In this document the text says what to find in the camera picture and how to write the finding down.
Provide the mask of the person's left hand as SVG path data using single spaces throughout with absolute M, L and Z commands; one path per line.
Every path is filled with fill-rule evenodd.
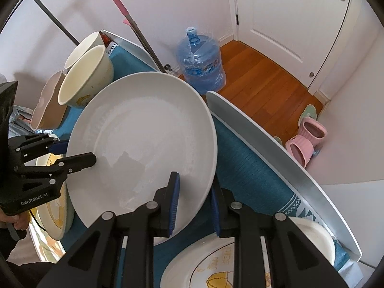
M 0 225 L 1 228 L 7 228 L 7 224 L 12 224 L 16 230 L 26 230 L 29 226 L 30 214 L 28 211 L 15 216 L 6 215 L 0 209 Z

